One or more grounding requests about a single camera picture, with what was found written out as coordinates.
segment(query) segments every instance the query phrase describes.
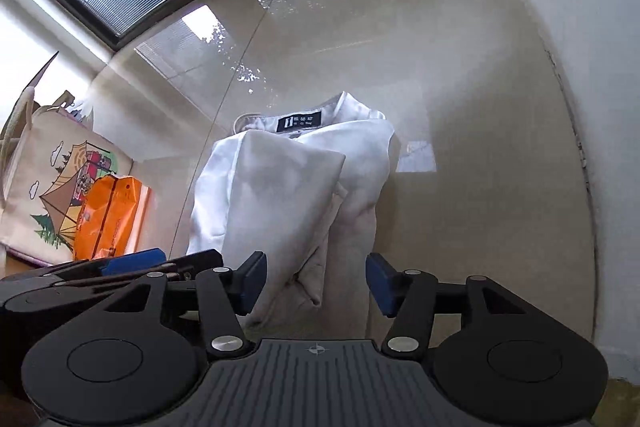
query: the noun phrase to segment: circular mount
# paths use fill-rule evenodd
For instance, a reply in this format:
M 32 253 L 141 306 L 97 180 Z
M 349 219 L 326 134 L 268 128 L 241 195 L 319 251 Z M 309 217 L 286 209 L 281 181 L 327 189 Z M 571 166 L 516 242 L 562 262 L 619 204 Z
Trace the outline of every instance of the circular mount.
M 542 427 L 588 418 L 607 383 L 598 350 L 551 318 L 490 315 L 437 348 L 433 372 L 460 409 L 486 421 Z
M 187 340 L 146 312 L 94 310 L 25 356 L 22 384 L 35 404 L 64 423 L 124 425 L 157 415 L 189 392 L 198 366 Z

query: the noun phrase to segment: tree illustration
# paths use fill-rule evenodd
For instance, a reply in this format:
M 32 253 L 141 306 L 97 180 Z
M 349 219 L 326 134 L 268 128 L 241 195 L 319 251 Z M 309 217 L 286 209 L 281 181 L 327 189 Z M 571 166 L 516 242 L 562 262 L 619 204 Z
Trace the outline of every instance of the tree illustration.
M 71 249 L 71 245 L 65 240 L 65 238 L 56 233 L 56 230 L 53 228 L 53 221 L 49 214 L 40 214 L 39 216 L 31 214 L 31 217 L 33 217 L 33 219 L 35 219 L 42 227 L 41 230 L 34 230 L 34 232 L 37 233 L 45 243 L 56 248 L 60 245 L 65 245 L 67 248 Z

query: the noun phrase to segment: silver pivot screw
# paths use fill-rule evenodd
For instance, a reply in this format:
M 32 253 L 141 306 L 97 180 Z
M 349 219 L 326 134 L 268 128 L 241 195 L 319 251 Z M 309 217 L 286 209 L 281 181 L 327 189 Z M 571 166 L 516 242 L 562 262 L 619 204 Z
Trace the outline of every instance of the silver pivot screw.
M 386 345 L 398 353 L 409 353 L 418 349 L 420 343 L 411 337 L 393 337 Z
M 242 347 L 242 340 L 233 335 L 222 335 L 211 341 L 211 347 L 218 351 L 235 351 Z

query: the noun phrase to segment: canvas tote bag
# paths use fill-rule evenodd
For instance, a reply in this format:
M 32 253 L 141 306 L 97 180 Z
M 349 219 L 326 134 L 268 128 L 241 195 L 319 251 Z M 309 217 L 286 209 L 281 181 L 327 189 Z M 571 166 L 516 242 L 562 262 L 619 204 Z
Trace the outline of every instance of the canvas tote bag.
M 15 104 L 0 148 L 0 243 L 48 266 L 73 260 L 76 223 L 93 183 L 110 173 L 128 175 L 132 160 L 59 105 L 33 111 L 34 84 Z

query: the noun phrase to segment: cartoon illustration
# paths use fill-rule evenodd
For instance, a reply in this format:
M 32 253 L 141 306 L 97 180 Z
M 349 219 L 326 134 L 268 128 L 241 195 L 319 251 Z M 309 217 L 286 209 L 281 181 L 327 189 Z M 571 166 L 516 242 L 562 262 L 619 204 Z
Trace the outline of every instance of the cartoon illustration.
M 51 152 L 51 166 L 55 166 L 56 161 L 58 161 L 58 156 L 60 156 L 60 151 L 62 151 L 62 146 L 64 145 L 64 142 L 60 142 L 60 145 L 58 145 L 55 149 L 53 149 L 53 151 Z
M 36 182 L 31 185 L 31 188 L 29 189 L 29 198 L 31 200 L 33 200 L 33 198 L 36 197 L 36 192 L 38 191 L 38 187 L 40 187 L 40 180 L 36 180 Z
M 54 156 L 58 159 L 61 151 L 62 142 L 51 153 L 51 159 Z M 49 190 L 40 195 L 47 214 L 31 217 L 41 226 L 41 230 L 35 232 L 46 243 L 56 248 L 65 245 L 73 250 L 82 203 L 96 180 L 116 172 L 117 162 L 113 153 L 89 142 L 74 145 L 62 159 L 63 164 L 56 167 L 58 177 Z

